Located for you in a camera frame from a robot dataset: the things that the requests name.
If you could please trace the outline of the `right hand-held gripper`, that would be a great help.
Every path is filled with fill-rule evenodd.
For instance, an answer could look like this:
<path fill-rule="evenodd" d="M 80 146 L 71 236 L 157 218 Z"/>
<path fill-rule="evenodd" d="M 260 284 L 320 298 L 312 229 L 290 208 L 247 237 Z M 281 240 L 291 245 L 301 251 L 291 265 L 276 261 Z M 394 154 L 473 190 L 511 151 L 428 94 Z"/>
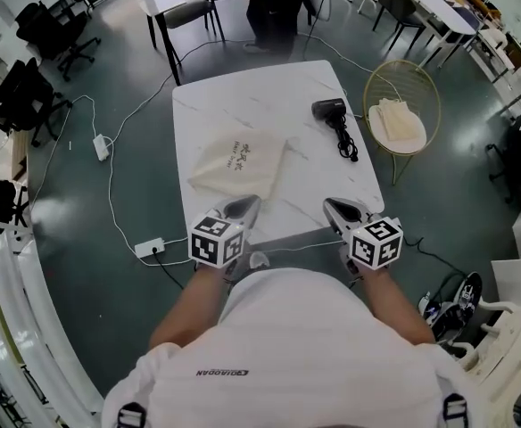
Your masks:
<path fill-rule="evenodd" d="M 357 275 L 360 268 L 385 268 L 401 256 L 403 230 L 399 219 L 382 218 L 359 202 L 337 197 L 324 200 L 324 214 L 344 241 L 340 256 L 350 274 Z"/>

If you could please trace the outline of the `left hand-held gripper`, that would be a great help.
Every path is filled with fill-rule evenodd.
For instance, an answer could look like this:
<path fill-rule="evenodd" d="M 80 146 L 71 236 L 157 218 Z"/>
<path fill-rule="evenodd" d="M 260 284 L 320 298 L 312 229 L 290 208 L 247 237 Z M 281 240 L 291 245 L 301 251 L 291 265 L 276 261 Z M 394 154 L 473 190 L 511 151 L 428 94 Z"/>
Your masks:
<path fill-rule="evenodd" d="M 261 204 L 256 194 L 241 195 L 221 202 L 218 210 L 199 214 L 188 228 L 188 257 L 194 268 L 218 270 L 231 279 Z"/>

